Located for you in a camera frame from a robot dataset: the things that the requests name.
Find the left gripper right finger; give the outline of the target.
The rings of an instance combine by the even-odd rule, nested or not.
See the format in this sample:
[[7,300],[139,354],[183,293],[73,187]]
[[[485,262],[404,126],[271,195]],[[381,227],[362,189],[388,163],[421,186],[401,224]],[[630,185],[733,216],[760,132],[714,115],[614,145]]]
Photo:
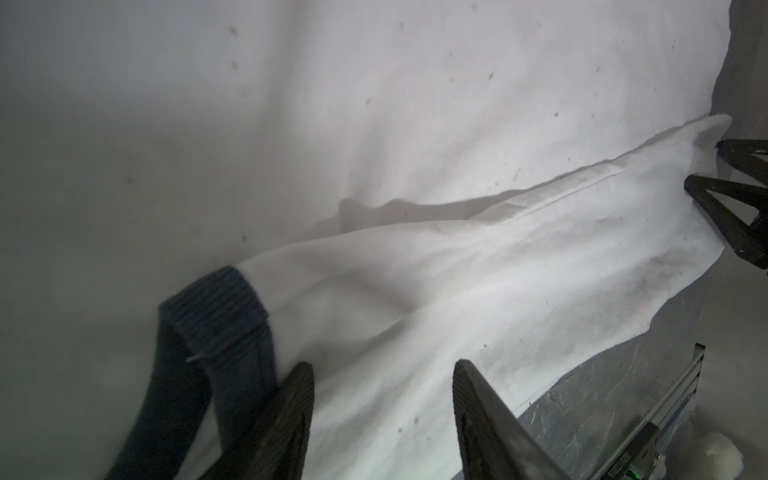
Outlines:
[[453,409],[465,479],[566,479],[475,365],[456,362]]

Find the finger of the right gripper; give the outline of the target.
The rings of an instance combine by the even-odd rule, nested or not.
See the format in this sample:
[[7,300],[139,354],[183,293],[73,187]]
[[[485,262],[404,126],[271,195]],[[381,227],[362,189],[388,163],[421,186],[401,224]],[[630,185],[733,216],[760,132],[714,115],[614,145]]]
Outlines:
[[717,143],[717,155],[727,165],[767,186],[767,140],[726,139]]
[[[689,175],[684,189],[707,214],[734,253],[759,269],[767,268],[767,188]],[[719,193],[754,207],[757,216],[749,223],[741,220],[712,193]]]

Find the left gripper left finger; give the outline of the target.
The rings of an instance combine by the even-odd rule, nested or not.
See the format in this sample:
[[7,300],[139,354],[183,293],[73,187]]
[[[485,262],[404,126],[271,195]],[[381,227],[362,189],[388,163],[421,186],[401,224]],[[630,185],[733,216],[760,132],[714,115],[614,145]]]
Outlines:
[[256,418],[252,428],[203,475],[204,480],[300,479],[315,400],[311,364],[301,362]]

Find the white tank top navy trim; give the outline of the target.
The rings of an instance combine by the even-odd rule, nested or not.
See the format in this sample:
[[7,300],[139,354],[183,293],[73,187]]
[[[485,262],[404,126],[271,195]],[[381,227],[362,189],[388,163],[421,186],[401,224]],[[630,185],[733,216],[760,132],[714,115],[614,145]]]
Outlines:
[[1,475],[192,479],[316,372],[309,479],[448,479],[723,245],[726,1],[5,1]]

